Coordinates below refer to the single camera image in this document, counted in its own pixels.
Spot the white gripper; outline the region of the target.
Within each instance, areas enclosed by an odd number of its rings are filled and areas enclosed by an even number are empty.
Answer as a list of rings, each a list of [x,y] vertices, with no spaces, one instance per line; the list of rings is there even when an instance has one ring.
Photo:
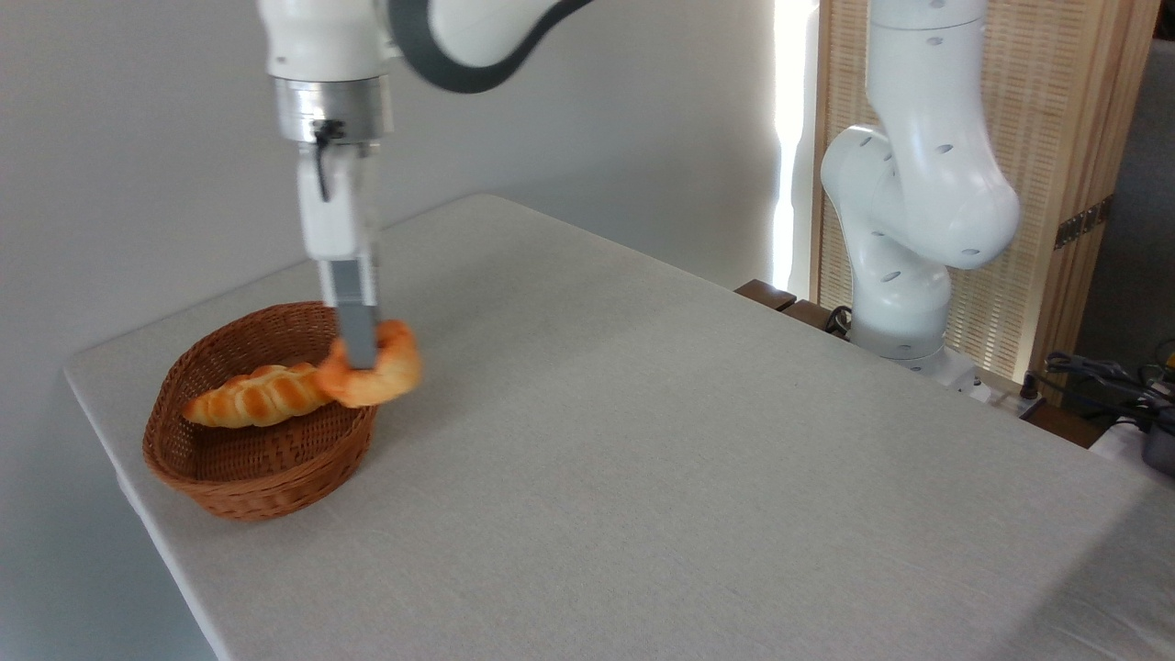
[[[380,143],[298,146],[298,221],[306,252],[318,259],[320,294],[335,309],[349,366],[375,367],[380,305],[372,265]]]

